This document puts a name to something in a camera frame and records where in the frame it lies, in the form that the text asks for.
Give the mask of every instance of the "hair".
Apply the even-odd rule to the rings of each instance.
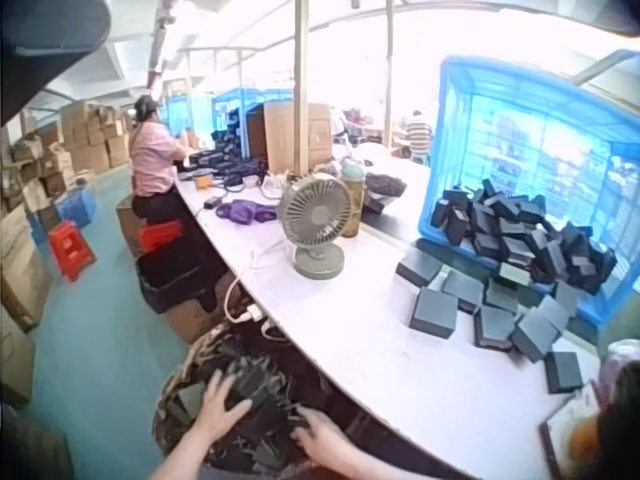
[[[146,122],[156,113],[158,102],[151,98],[151,95],[142,95],[136,101],[134,108],[136,109],[136,120],[138,122]]]

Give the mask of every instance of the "pink shirt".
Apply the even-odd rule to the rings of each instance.
[[[149,197],[168,191],[175,182],[174,154],[177,142],[161,123],[143,122],[131,134],[129,156],[133,164],[135,194]]]

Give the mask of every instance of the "hand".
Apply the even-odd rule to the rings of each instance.
[[[291,438],[318,465],[351,477],[359,450],[324,413],[304,407],[298,407],[298,412],[309,423],[309,429],[298,427]]]
[[[230,411],[226,411],[224,401],[235,381],[233,375],[222,380],[222,372],[216,370],[211,377],[202,399],[202,409],[192,430],[206,438],[208,445],[221,439],[233,426],[251,410],[251,400],[243,400]]]

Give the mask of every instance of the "red stool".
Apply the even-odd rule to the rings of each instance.
[[[82,269],[96,261],[87,242],[76,226],[68,220],[49,232],[49,243],[62,274],[71,282],[78,279]]]
[[[180,220],[173,220],[159,225],[145,225],[140,228],[140,244],[145,252],[155,250],[180,236],[182,236],[182,223]]]

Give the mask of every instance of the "blue plastic crate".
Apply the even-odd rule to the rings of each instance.
[[[85,185],[67,192],[67,197],[56,208],[63,220],[70,220],[78,228],[89,225],[96,214],[96,201],[91,187]]]
[[[435,203],[444,189],[478,188],[484,178],[510,195],[545,195],[556,227],[592,225],[594,240],[615,250],[613,274],[579,304],[585,318],[606,323],[640,274],[640,118],[551,74],[449,57],[420,233],[448,245],[429,225]]]

